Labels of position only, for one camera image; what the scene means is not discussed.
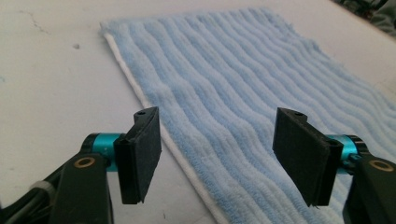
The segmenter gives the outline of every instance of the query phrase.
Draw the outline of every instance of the blue towel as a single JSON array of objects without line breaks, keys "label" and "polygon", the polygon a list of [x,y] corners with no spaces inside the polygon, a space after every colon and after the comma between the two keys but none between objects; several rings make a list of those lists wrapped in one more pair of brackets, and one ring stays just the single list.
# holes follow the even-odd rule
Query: blue towel
[{"label": "blue towel", "polygon": [[272,150],[276,109],[396,161],[396,104],[265,8],[102,23],[165,144],[219,223],[342,223],[351,176],[307,207]]}]

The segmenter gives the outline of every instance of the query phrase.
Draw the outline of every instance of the white table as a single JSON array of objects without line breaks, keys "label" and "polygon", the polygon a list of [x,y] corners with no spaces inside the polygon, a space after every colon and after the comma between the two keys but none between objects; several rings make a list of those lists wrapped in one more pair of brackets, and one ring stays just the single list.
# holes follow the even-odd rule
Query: white table
[{"label": "white table", "polygon": [[[142,109],[100,21],[258,6],[396,101],[396,41],[330,0],[0,0],[2,205],[72,157],[89,133],[127,132]],[[144,204],[121,204],[117,174],[108,182],[116,223],[214,222],[165,146]]]}]

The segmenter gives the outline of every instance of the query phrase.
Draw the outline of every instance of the striped towel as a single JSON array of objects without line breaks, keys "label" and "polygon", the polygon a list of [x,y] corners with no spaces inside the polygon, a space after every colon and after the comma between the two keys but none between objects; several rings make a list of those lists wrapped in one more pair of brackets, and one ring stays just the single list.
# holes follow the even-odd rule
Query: striped towel
[{"label": "striped towel", "polygon": [[144,107],[219,223],[341,223],[351,177],[307,207],[272,150],[276,108],[396,161],[396,104],[265,8],[102,23]]}]

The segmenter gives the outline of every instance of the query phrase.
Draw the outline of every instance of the teal metal part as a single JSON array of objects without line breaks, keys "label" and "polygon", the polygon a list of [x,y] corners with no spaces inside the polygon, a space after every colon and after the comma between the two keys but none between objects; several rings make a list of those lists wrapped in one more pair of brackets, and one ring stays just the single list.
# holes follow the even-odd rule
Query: teal metal part
[{"label": "teal metal part", "polygon": [[[337,140],[344,145],[343,152],[341,154],[340,164],[347,162],[349,155],[351,154],[358,155],[358,149],[356,148],[355,143],[353,143],[352,139],[350,139],[348,136],[343,134],[327,134],[326,136],[331,139]],[[342,167],[340,167],[338,169],[338,173],[346,174],[347,171],[345,171]]]},{"label": "teal metal part", "polygon": [[120,135],[121,133],[99,133],[93,142],[92,152],[100,153],[110,160],[110,166],[107,167],[108,172],[118,171],[113,143]]}]

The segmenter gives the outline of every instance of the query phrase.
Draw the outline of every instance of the black rubber pad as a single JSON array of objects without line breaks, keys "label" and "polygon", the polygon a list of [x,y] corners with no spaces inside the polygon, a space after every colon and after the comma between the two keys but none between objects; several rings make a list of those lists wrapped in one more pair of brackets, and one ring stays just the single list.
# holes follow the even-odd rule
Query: black rubber pad
[{"label": "black rubber pad", "polygon": [[161,155],[158,107],[134,114],[134,127],[114,143],[122,202],[144,202]]},{"label": "black rubber pad", "polygon": [[273,150],[306,204],[328,205],[343,145],[307,119],[300,112],[279,108]]}]

